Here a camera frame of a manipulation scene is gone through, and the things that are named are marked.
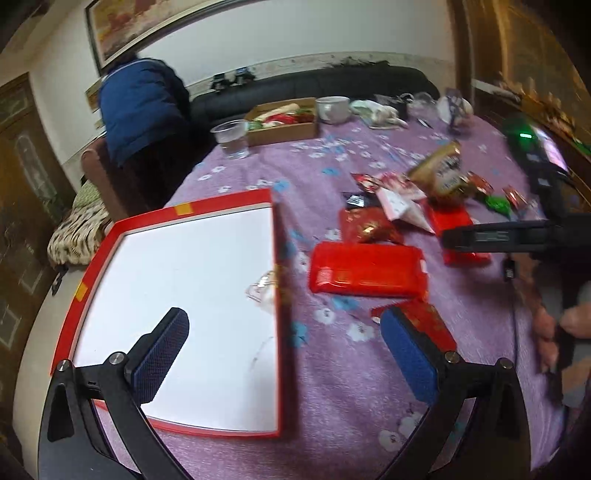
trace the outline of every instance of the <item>metal screw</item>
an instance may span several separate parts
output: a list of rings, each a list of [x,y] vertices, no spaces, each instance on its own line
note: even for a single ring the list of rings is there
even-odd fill
[[[58,364],[57,364],[57,369],[60,372],[63,372],[64,370],[68,370],[68,368],[70,368],[70,361],[69,360],[61,360]]]
[[[446,362],[449,364],[456,364],[460,361],[460,356],[457,354],[457,352],[453,351],[445,352],[443,358],[445,358]]]
[[[109,357],[109,363],[111,365],[117,365],[117,364],[120,364],[124,358],[125,358],[124,353],[115,352],[115,353],[112,353],[111,356]]]
[[[511,370],[513,368],[513,362],[511,360],[509,360],[508,358],[501,358],[499,360],[499,364],[501,367],[503,367],[507,370]]]

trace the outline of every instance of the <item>brown chair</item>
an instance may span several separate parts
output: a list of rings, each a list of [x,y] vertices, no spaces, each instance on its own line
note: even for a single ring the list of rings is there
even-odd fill
[[[149,211],[135,183],[111,163],[104,135],[93,140],[82,152],[81,163],[84,175],[100,192],[114,222]]]

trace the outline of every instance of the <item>white board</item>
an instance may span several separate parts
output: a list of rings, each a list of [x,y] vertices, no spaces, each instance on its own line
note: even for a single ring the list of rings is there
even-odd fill
[[[113,254],[74,352],[77,367],[128,352],[171,307],[189,337],[148,417],[229,432],[278,430],[277,318],[245,294],[274,269],[272,209],[129,233]]]

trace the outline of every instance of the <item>blue gripper pad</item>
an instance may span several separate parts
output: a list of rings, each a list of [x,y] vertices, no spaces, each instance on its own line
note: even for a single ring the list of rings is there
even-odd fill
[[[189,317],[172,308],[129,351],[125,378],[138,405],[151,402],[189,336]]]
[[[379,324],[382,337],[416,399],[432,405],[437,398],[437,371],[416,343],[417,337],[413,338],[402,323],[414,328],[412,324],[406,318],[400,320],[400,316],[404,314],[392,309],[382,314]]]

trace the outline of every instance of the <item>black cable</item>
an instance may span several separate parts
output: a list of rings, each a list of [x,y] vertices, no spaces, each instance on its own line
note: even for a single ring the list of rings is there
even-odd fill
[[[509,298],[511,302],[511,320],[513,322],[513,364],[515,365],[515,370],[517,370],[517,365],[519,363],[519,332],[517,329],[517,314],[516,310],[516,292],[515,287],[513,286],[513,280],[517,275],[517,264],[515,260],[511,258],[511,254],[507,254],[505,259],[503,260],[503,279],[509,283]]]

